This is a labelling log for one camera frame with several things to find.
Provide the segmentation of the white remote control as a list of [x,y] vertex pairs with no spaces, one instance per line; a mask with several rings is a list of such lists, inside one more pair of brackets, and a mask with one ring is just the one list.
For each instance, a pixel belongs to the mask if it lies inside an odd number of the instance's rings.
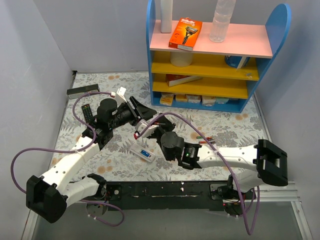
[[144,159],[148,163],[152,163],[156,159],[156,156],[151,151],[141,147],[136,143],[134,143],[130,147],[129,151],[134,155],[138,156],[139,158]]

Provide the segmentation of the blue battery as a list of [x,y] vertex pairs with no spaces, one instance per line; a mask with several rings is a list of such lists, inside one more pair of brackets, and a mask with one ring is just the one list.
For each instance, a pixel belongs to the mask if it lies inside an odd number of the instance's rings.
[[147,157],[147,158],[149,158],[149,157],[151,156],[151,154],[150,154],[149,152],[145,151],[145,150],[141,150],[140,153],[141,153],[143,156]]

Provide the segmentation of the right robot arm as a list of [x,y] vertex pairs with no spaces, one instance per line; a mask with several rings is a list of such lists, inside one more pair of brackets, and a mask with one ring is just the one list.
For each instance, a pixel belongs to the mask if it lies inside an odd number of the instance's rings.
[[267,139],[244,147],[211,148],[209,146],[186,142],[173,130],[174,125],[161,117],[160,125],[151,125],[143,134],[156,139],[164,158],[177,161],[187,170],[211,167],[231,167],[243,172],[229,176],[227,185],[221,187],[219,194],[237,199],[249,190],[267,184],[276,187],[288,185],[287,153]]

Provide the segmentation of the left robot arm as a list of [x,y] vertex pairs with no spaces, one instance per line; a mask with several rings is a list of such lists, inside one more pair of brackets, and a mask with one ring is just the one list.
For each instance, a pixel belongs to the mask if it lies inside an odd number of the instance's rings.
[[112,98],[103,99],[96,115],[72,148],[55,166],[40,177],[31,176],[26,183],[26,206],[49,223],[61,218],[67,207],[87,197],[101,200],[106,196],[106,180],[90,174],[72,183],[74,175],[112,139],[113,130],[125,124],[136,126],[150,120],[156,110],[138,102],[133,96],[117,104]]

